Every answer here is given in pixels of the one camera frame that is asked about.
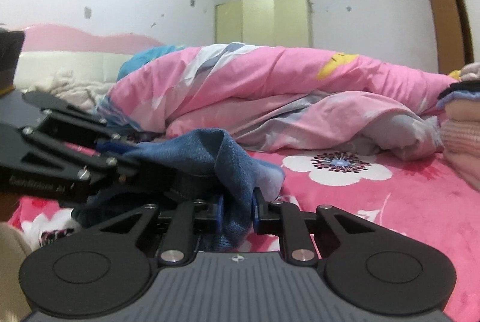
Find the cream yellow wardrobe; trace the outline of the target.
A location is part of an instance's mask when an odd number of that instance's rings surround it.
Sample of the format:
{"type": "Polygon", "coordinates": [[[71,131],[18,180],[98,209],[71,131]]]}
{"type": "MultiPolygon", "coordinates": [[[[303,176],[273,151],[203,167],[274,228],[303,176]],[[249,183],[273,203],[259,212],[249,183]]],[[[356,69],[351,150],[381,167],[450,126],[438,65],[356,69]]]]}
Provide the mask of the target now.
{"type": "Polygon", "coordinates": [[[230,0],[216,6],[216,42],[311,48],[310,0],[230,0]]]}

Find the brown wooden door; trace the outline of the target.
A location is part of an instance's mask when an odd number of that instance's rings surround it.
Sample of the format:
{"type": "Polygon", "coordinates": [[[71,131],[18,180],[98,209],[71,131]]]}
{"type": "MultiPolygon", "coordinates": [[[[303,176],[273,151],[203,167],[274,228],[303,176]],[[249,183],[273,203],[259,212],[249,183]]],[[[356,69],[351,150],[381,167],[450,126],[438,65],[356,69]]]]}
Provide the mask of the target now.
{"type": "Polygon", "coordinates": [[[430,0],[439,73],[472,63],[473,41],[465,0],[430,0]]]}

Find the blue pillow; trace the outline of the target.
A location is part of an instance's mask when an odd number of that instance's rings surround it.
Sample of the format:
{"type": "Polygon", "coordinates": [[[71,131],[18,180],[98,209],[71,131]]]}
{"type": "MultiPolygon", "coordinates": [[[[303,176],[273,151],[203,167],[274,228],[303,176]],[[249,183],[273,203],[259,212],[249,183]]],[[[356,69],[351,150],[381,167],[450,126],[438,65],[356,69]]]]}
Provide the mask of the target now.
{"type": "Polygon", "coordinates": [[[130,73],[142,68],[145,64],[157,59],[161,56],[168,55],[173,52],[184,49],[185,46],[164,45],[147,49],[133,55],[128,61],[121,65],[116,81],[128,76],[130,73]]]}

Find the blue denim jeans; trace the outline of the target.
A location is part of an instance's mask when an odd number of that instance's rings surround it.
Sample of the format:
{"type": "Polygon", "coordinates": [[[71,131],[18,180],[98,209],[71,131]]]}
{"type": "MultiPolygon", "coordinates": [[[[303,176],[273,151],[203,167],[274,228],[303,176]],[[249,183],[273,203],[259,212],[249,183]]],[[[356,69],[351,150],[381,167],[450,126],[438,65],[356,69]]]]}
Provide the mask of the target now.
{"type": "Polygon", "coordinates": [[[208,251],[238,248],[251,227],[253,190],[265,200],[280,195],[285,173],[281,167],[247,154],[222,129],[193,130],[164,142],[140,142],[133,157],[139,171],[132,181],[101,190],[72,210],[72,219],[87,229],[145,204],[168,210],[196,198],[223,198],[223,229],[208,236],[208,251]]]}

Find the tall folded clothes stack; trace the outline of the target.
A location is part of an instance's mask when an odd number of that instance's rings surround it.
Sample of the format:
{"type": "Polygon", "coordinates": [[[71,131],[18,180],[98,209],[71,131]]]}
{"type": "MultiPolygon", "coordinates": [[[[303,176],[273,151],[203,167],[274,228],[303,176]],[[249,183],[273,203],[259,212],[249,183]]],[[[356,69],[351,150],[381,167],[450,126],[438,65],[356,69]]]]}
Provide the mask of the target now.
{"type": "Polygon", "coordinates": [[[447,120],[440,135],[448,164],[475,190],[479,189],[479,63],[464,66],[458,81],[438,97],[447,120]]]}

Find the pink grey quilt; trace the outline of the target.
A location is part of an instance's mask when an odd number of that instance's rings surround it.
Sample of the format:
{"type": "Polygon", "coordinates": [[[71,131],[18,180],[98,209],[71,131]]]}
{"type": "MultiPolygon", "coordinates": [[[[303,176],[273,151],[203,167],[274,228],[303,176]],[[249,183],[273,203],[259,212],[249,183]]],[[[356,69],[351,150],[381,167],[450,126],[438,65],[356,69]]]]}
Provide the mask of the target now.
{"type": "Polygon", "coordinates": [[[124,64],[96,112],[167,139],[220,128],[251,151],[416,160],[441,150],[437,102],[452,82],[358,54],[216,43],[124,64]]]}

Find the cream crumpled clothes pile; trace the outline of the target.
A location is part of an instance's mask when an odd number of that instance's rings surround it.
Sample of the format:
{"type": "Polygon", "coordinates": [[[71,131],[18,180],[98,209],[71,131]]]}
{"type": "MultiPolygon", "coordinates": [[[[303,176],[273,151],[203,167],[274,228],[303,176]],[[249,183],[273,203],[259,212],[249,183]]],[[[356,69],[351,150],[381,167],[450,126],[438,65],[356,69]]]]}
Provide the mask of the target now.
{"type": "Polygon", "coordinates": [[[77,78],[72,70],[61,69],[32,84],[26,92],[40,91],[73,104],[78,109],[93,112],[113,84],[77,78]]]}

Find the pink white headboard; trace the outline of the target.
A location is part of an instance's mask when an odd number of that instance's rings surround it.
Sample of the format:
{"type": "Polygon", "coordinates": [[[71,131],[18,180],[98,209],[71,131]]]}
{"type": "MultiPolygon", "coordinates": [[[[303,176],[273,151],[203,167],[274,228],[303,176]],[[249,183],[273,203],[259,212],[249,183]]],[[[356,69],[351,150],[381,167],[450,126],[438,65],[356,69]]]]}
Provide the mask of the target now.
{"type": "Polygon", "coordinates": [[[24,34],[14,78],[22,90],[59,70],[71,70],[80,80],[113,83],[121,65],[133,55],[161,44],[139,34],[97,36],[53,24],[27,26],[24,34]]]}

